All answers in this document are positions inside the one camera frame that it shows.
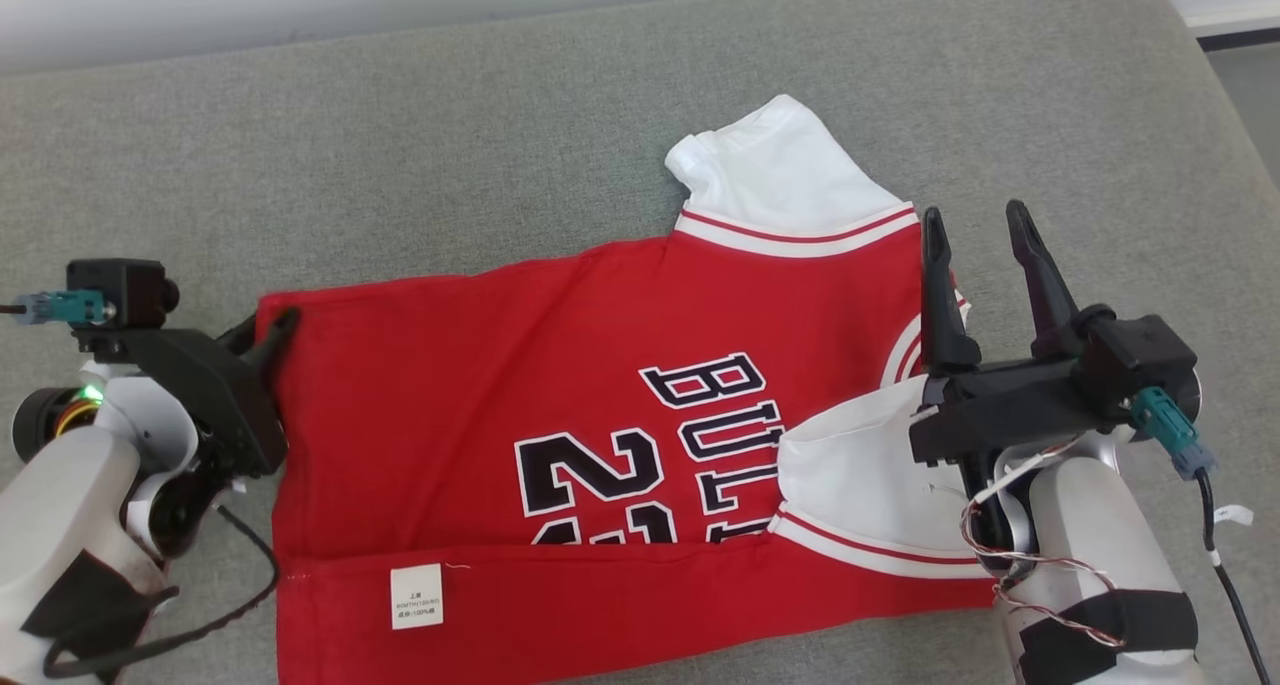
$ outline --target white sleeve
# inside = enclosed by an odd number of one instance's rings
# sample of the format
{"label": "white sleeve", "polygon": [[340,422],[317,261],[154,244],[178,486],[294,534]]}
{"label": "white sleeve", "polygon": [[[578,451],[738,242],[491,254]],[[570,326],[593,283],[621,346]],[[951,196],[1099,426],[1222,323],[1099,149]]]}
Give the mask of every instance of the white sleeve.
{"label": "white sleeve", "polygon": [[732,125],[690,134],[667,166],[689,188],[686,213],[765,233],[823,236],[904,206],[786,93]]}
{"label": "white sleeve", "polygon": [[925,379],[847,401],[783,434],[783,503],[769,530],[891,575],[988,577],[960,536],[968,498],[959,470],[911,460],[909,428]]}

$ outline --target teal connector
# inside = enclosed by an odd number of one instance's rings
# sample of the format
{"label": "teal connector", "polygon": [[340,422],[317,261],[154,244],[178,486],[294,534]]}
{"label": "teal connector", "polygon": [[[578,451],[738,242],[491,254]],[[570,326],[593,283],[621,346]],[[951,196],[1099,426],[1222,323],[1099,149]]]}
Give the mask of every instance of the teal connector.
{"label": "teal connector", "polygon": [[23,325],[41,325],[46,321],[106,321],[115,312],[102,293],[96,289],[56,289],[52,293],[32,293],[14,301],[19,312],[14,318]]}
{"label": "teal connector", "polygon": [[1164,446],[1183,480],[1194,480],[1197,470],[1210,471],[1217,465],[1213,453],[1201,444],[1196,425],[1165,389],[1143,389],[1134,396],[1129,412],[1134,426]]}

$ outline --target white stripe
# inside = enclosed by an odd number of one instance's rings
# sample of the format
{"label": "white stripe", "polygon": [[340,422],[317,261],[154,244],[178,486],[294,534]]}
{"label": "white stripe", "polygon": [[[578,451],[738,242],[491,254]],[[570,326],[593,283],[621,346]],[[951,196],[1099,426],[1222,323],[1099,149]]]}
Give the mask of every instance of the white stripe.
{"label": "white stripe", "polygon": [[829,238],[831,236],[837,236],[840,233],[847,233],[847,230],[855,230],[859,228],[865,228],[878,220],[884,220],[891,215],[902,215],[905,213],[914,213],[915,206],[910,202],[900,202],[895,206],[882,207],[882,210],[876,211],[874,215],[864,216],[860,220],[854,220],[841,225],[840,228],[828,230],[781,230],[777,228],[765,228],[764,225],[756,225],[754,223],[744,223],[741,220],[735,220],[731,216],[724,216],[710,210],[703,210],[703,207],[691,207],[687,202],[685,204],[685,210],[692,213],[696,216],[704,216],[707,220],[714,220],[722,225],[732,225],[733,228],[742,228],[745,230],[753,230],[753,233],[760,233],[763,236],[774,236],[778,238]]}
{"label": "white stripe", "polygon": [[[964,301],[964,296],[960,294],[960,289],[956,289],[956,302]],[[965,302],[960,306],[960,321],[965,325],[969,324],[969,310],[973,303]],[[906,380],[911,375],[911,370],[915,367],[915,361],[920,357],[920,346],[916,344],[911,352],[908,348],[911,347],[911,341],[920,334],[920,316],[916,315],[914,320],[909,321],[902,334],[897,337],[897,342],[893,343],[893,348],[888,353],[888,360],[884,361],[884,371],[881,374],[881,388],[887,388],[893,383],[900,382],[899,373],[902,374],[901,380]],[[904,361],[906,362],[906,369],[902,369]]]}
{"label": "white stripe", "polygon": [[[966,499],[957,501],[956,511],[959,512],[960,508],[964,507],[966,502],[968,502]],[[878,551],[892,551],[906,556],[931,557],[937,560],[954,560],[957,562],[957,565],[969,565],[978,561],[978,556],[973,554],[973,552],[970,552],[969,549],[918,548],[915,545],[890,543],[887,540],[879,540],[877,538],[868,538],[868,535],[859,535],[858,533],[850,533],[849,530],[841,530],[840,528],[828,525],[827,522],[818,520],[818,517],[814,517],[801,511],[800,508],[791,507],[787,508],[787,512],[791,515],[791,517],[808,522],[810,526],[822,530],[823,533],[826,533],[832,538],[845,539],[851,543],[867,545],[869,548],[877,548]],[[961,542],[959,528],[956,529],[955,539],[956,543]]]}
{"label": "white stripe", "polygon": [[844,543],[828,540],[813,530],[796,525],[790,520],[780,520],[773,534],[786,538],[815,553],[851,566],[897,575],[901,577],[919,577],[922,580],[969,580],[991,577],[977,562],[963,565],[941,565],[933,562],[919,562],[914,560],[896,558],[882,553],[873,553],[851,548]]}
{"label": "white stripe", "polygon": [[897,380],[897,371],[901,370],[902,359],[906,357],[908,350],[911,347],[911,341],[920,333],[920,316],[916,315],[915,319],[906,324],[902,329],[902,334],[897,337],[897,342],[893,343],[893,348],[888,351],[888,360],[884,361],[884,371],[881,375],[881,388],[887,388]]}
{"label": "white stripe", "polygon": [[905,230],[918,225],[919,220],[915,218],[915,213],[896,216],[896,219],[888,223],[864,230],[855,236],[841,239],[828,239],[824,243],[781,243],[777,239],[764,239],[756,238],[754,236],[736,233],[736,230],[726,230],[712,225],[709,223],[703,223],[700,220],[694,220],[691,216],[681,216],[676,222],[676,230],[681,233],[687,233],[699,239],[707,239],[707,242],[717,243],[718,246],[724,246],[728,248],[740,248],[745,252],[755,252],[759,255],[768,255],[773,257],[827,257],[832,255],[842,255],[846,252],[855,251],[869,243],[874,243],[877,239],[896,233],[896,230]]}

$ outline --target red stripe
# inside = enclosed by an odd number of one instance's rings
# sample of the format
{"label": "red stripe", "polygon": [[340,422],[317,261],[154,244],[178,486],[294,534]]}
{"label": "red stripe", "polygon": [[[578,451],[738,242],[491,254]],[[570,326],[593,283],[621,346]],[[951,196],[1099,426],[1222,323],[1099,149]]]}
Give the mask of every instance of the red stripe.
{"label": "red stripe", "polygon": [[847,545],[850,548],[864,551],[868,553],[877,553],[881,556],[896,557],[900,560],[910,560],[914,562],[927,562],[933,565],[969,565],[973,562],[978,562],[978,558],[975,557],[964,557],[964,558],[929,557],[929,556],[918,556],[915,553],[900,553],[897,551],[887,551],[884,548],[877,548],[873,545],[846,540],[841,538],[841,535],[832,535],[831,533],[827,533],[827,530],[820,530],[818,528],[814,528],[813,525],[805,522],[804,520],[795,517],[790,512],[782,512],[782,517],[790,520],[791,522],[795,522],[796,525],[804,528],[805,530],[815,535],[820,535],[828,540],[840,543],[841,545]]}
{"label": "red stripe", "polygon": [[723,228],[726,230],[735,230],[735,233],[741,233],[741,234],[745,234],[745,236],[751,236],[753,238],[776,239],[776,242],[781,242],[781,243],[829,243],[829,242],[835,242],[836,239],[851,238],[851,237],[858,236],[860,233],[865,233],[865,230],[872,230],[874,228],[879,228],[881,225],[883,225],[883,224],[886,224],[886,223],[888,223],[891,220],[897,220],[900,216],[908,215],[909,213],[910,213],[910,210],[900,210],[900,211],[896,211],[892,215],[882,216],[879,220],[876,220],[874,223],[869,223],[867,225],[859,225],[858,228],[854,228],[851,230],[845,230],[844,233],[836,233],[835,236],[817,236],[817,237],[813,237],[813,238],[801,238],[801,237],[792,237],[792,236],[773,236],[773,234],[768,234],[768,233],[760,233],[759,230],[751,230],[749,228],[740,228],[737,225],[730,225],[728,223],[721,223],[719,220],[712,219],[712,216],[698,215],[696,213],[690,213],[687,210],[684,211],[681,214],[681,216],[689,216],[690,220],[699,220],[699,223],[705,223],[708,225],[717,225],[717,228]]}

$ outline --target floor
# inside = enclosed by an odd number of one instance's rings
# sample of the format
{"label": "floor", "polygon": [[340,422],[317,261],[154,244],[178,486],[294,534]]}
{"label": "floor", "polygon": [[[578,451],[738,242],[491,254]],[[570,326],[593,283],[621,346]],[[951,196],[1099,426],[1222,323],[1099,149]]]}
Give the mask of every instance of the floor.
{"label": "floor", "polygon": [[1271,179],[1280,184],[1280,44],[1208,52]]}

